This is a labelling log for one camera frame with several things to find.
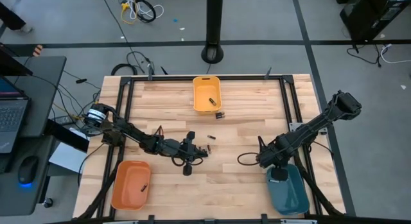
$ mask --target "blue light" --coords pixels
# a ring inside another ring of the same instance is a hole
[[[27,183],[27,184],[19,184],[21,187],[24,188],[31,188],[31,186],[33,185],[33,183]]]

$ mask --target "laptop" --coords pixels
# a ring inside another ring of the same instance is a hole
[[[0,76],[0,153],[11,153],[30,99]]]

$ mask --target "computer mouse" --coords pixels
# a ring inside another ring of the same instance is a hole
[[[37,166],[39,165],[39,158],[36,156],[26,157],[19,167],[19,182],[22,185],[30,184],[36,177]]]

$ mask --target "yellow bin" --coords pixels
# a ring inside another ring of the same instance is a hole
[[[194,110],[199,114],[215,114],[221,108],[220,79],[215,76],[194,78]]]

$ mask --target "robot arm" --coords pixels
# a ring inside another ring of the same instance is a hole
[[[267,168],[271,164],[278,168],[285,167],[290,158],[297,154],[300,146],[311,144],[315,140],[320,129],[332,125],[339,119],[354,119],[360,114],[361,108],[361,104],[350,93],[339,91],[328,103],[325,111],[310,122],[301,125],[294,132],[277,136],[267,146],[261,142],[257,162],[262,168]]]
[[[109,112],[113,115],[113,122],[107,119]],[[164,139],[161,126],[153,135],[148,135],[119,117],[116,110],[108,105],[92,105],[84,118],[84,123],[85,128],[82,132],[86,135],[92,136],[93,132],[103,133],[102,142],[114,146],[124,146],[124,136],[129,137],[138,142],[145,153],[170,157],[174,165],[184,166],[183,174],[186,176],[191,174],[191,166],[202,162],[193,164],[195,160],[208,157],[206,150],[201,150],[192,144],[195,132],[189,132],[181,143],[174,139]],[[177,164],[175,159],[182,160],[182,164]]]

